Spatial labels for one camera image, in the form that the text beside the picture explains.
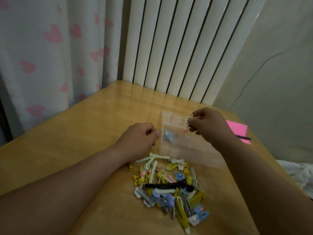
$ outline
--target clear plastic organizer box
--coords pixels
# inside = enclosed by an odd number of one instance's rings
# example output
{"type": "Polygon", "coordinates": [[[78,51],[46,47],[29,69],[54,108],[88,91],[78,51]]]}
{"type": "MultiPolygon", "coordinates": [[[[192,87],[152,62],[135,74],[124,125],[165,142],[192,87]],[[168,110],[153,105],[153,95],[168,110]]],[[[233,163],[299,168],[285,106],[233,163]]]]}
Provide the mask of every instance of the clear plastic organizer box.
{"type": "Polygon", "coordinates": [[[215,148],[200,135],[184,133],[187,118],[162,111],[162,136],[159,154],[186,162],[221,168],[225,161],[215,148]]]}

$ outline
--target wall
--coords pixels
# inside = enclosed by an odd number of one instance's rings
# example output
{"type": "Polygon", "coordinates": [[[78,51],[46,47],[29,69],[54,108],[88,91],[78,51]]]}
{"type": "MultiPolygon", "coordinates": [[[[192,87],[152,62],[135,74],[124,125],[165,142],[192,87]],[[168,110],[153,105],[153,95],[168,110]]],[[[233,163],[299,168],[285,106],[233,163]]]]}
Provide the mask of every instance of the wall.
{"type": "Polygon", "coordinates": [[[276,159],[313,163],[313,0],[267,0],[214,106],[276,159]]]}

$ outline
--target pen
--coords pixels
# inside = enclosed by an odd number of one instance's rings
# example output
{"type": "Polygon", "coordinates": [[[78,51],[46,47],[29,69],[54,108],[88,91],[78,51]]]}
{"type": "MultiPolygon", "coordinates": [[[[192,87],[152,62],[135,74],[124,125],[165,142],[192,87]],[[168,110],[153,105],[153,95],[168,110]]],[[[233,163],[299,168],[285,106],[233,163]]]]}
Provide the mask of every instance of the pen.
{"type": "Polygon", "coordinates": [[[245,137],[245,136],[240,136],[240,135],[237,135],[235,134],[238,138],[241,138],[241,139],[247,139],[247,140],[252,140],[252,138],[248,138],[248,137],[245,137]]]}

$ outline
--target white curtain with hearts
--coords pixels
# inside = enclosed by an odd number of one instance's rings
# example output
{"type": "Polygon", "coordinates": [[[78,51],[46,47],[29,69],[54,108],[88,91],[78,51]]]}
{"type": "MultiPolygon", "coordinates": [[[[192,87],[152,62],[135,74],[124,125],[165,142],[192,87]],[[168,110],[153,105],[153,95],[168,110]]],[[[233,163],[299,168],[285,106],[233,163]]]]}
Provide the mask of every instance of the white curtain with hearts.
{"type": "Polygon", "coordinates": [[[123,0],[0,0],[0,97],[15,137],[117,79],[122,8],[123,0]]]}

